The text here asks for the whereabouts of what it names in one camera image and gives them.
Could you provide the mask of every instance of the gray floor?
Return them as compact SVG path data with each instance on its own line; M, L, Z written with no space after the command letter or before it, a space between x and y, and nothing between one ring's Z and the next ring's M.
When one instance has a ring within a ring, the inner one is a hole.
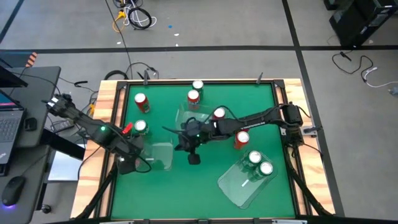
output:
M300 45L338 45L328 23L331 12L326 11L322 0L288 2ZM111 1L109 4L116 15ZM14 6L12 0L0 2L0 28ZM145 0L143 8L159 21L150 30L126 28L123 34L128 47L292 45L279 0ZM397 45L397 20L395 16L385 23L369 39L371 45ZM123 47L117 44L119 41L103 1L25 0L0 49ZM331 62L331 56L337 53L306 51L303 56L345 214L398 220L398 139L394 134L398 98L388 94L388 87L368 87L358 73L346 75L339 71ZM358 51L349 55L352 63L339 57L336 61L353 70L362 54L373 59L379 68L369 76L371 83L398 80L398 50ZM301 78L294 51L147 52L130 56L134 62L158 69L161 78L256 78L261 72L264 78ZM125 70L128 61L125 53L39 54L35 66L47 65L61 66L61 76L67 80L88 80L88 87L98 89L109 71ZM143 69L138 66L134 71ZM90 91L61 80L58 87L72 94L78 108L87 104ZM54 185L45 201L57 209L51 215L35 214L32 223L66 220L75 187Z

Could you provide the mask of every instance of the green table surface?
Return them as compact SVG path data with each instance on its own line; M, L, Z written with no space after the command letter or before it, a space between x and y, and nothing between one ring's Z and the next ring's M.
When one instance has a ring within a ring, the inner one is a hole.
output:
M144 119L153 136L177 135L162 129L175 129L178 107L186 102L189 85L131 86L125 123ZM145 93L150 112L143 114L134 102L134 95ZM273 107L271 84L205 85L201 104L226 105L237 117ZM249 131L250 141L242 151L233 148L234 139L209 142L197 149L201 164L188 164L188 153L175 151L172 168L147 174L119 175L116 181L113 219L181 219L181 218L253 218L294 217L292 196L285 167L279 129L274 125L256 127ZM233 204L220 190L218 178L244 153L252 149L263 152L277 166L279 173L243 210Z

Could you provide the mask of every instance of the soda can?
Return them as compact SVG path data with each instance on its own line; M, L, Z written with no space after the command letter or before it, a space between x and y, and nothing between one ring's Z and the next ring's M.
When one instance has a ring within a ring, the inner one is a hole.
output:
M252 182L261 180L268 175L271 175L273 170L274 168L270 162L262 162L252 171L251 175L249 176L249 180Z
M203 98L203 82L201 80L195 80L192 83L192 90L196 90L200 98Z
M137 132L141 135L146 135L149 133L149 127L148 124L144 120L138 120L134 124L134 128L137 130Z
M224 108L217 108L213 113L213 119L221 119L225 117Z
M248 142L249 142L249 134L245 131L240 131L238 134L235 135L234 148L240 150Z
M137 104L138 108L141 110L141 112L143 112L143 113L149 112L149 109L150 109L149 101L145 94L137 93L136 96L134 97L134 101L136 102L136 104Z
M242 165L247 170L253 170L261 162L261 153L251 151L242 159Z
M197 92L196 90L191 90L188 92L188 107L190 110L199 109L199 101L199 92Z

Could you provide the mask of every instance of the laptop screen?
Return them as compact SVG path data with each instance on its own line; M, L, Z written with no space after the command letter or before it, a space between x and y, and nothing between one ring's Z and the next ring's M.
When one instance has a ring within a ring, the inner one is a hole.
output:
M10 100L8 96L0 92L0 108L10 107L10 106L16 106L16 104L12 100Z

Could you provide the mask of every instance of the black floor line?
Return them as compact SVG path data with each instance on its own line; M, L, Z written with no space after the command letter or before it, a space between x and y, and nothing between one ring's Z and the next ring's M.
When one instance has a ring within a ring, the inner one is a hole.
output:
M287 0L282 0L282 4L284 6L284 10L286 13L287 23L289 25L290 34L292 35L292 40L294 47L296 48L296 56L298 60L298 65L300 67L300 71L302 74L303 85L305 87L305 92L307 93L307 98L309 102L309 106L312 112L312 118L315 126L322 126L322 122L319 116L317 103L315 101L315 96L312 91L312 86L310 83L310 77L308 76L307 68L305 66L305 61L303 57L303 53L300 49L299 38L297 37L296 29L293 23L293 17L290 12L289 4ZM323 131L318 132L318 142L320 145L320 149L323 153L323 164L325 166L325 172L328 179L328 185L330 189L330 194L332 197L333 205L335 207L335 213L338 216L344 216L343 204L341 202L340 193L337 188L335 174L333 172L333 166L331 164L331 159L329 155L328 146L326 144L326 138Z
M14 21L15 17L17 16L17 13L19 11L19 9L22 6L22 3L24 3L25 0L19 0L17 5L15 6L14 10L11 13L11 16L8 18L6 25L4 26L4 28L2 29L1 33L0 33L0 44L2 42L2 40L4 39L4 37L7 34L8 29L10 28L12 22Z
M270 51L327 51L351 50L342 46L283 46L283 45L241 45L241 46L188 46L188 47L128 47L128 52L192 52L192 51L229 51L229 50L270 50ZM361 46L355 50L398 50L398 45L372 45ZM20 53L36 52L38 54L95 54L95 53L125 53L122 47L118 48L87 48L87 49L0 49L0 52Z

